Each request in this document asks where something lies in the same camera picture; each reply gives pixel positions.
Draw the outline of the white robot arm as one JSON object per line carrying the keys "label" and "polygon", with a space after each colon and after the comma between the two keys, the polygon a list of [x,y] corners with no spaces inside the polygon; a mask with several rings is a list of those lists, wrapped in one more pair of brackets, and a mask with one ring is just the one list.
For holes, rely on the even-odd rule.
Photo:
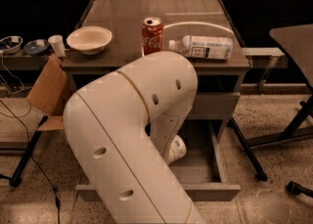
{"label": "white robot arm", "polygon": [[198,78],[173,52],[142,57],[77,90],[64,110],[67,140],[117,224],[206,224],[170,169]]}

